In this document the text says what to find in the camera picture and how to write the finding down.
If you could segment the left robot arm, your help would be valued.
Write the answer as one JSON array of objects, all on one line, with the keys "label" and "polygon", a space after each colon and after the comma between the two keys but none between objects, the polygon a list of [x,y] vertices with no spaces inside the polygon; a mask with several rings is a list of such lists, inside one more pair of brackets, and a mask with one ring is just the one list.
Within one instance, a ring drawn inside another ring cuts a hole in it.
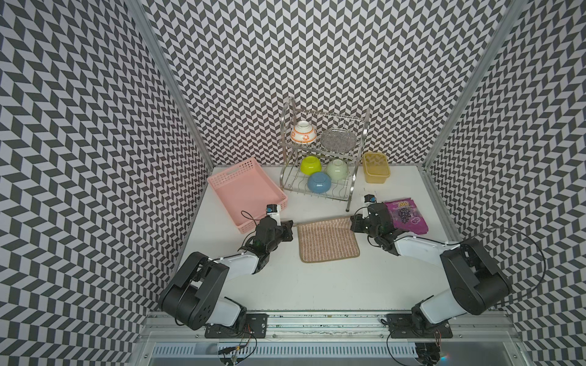
[{"label": "left robot arm", "polygon": [[247,331],[247,309],[221,297],[223,287],[229,280],[263,270],[281,242],[293,241],[293,224],[267,215],[239,253],[218,259],[191,253],[160,294],[159,308],[192,330],[216,326],[236,336],[243,335]]}]

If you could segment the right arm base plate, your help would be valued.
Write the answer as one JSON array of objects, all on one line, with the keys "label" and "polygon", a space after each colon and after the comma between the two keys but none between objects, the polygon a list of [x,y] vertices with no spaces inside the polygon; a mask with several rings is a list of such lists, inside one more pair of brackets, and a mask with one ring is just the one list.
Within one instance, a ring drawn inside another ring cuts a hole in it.
[{"label": "right arm base plate", "polygon": [[386,314],[382,321],[394,339],[451,339],[453,331],[447,321],[431,324],[413,314]]}]

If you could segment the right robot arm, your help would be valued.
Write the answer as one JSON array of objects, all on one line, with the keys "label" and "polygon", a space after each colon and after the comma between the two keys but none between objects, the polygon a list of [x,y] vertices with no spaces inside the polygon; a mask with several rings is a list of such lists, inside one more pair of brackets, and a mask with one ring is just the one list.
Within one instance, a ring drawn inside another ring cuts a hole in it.
[{"label": "right robot arm", "polygon": [[462,314],[481,315],[512,293],[510,279],[475,238],[440,242],[410,235],[393,223],[387,206],[372,203],[367,215],[351,216],[351,230],[374,239],[379,248],[442,268],[450,288],[411,309],[411,328],[418,334]]}]

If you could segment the striped brown dishcloth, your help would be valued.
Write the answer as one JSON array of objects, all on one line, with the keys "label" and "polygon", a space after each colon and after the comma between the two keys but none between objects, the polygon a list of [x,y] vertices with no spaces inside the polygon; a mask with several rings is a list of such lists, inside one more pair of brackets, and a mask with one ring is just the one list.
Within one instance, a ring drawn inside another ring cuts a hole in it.
[{"label": "striped brown dishcloth", "polygon": [[303,263],[322,263],[360,256],[350,217],[297,225],[299,256]]}]

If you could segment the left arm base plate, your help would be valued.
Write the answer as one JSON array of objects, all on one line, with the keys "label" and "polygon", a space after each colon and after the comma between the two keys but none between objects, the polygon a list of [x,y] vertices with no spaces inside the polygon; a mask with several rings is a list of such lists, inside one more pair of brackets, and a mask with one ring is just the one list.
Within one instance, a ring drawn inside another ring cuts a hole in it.
[{"label": "left arm base plate", "polygon": [[244,314],[232,327],[219,324],[207,325],[204,337],[206,339],[265,339],[268,326],[268,314]]}]

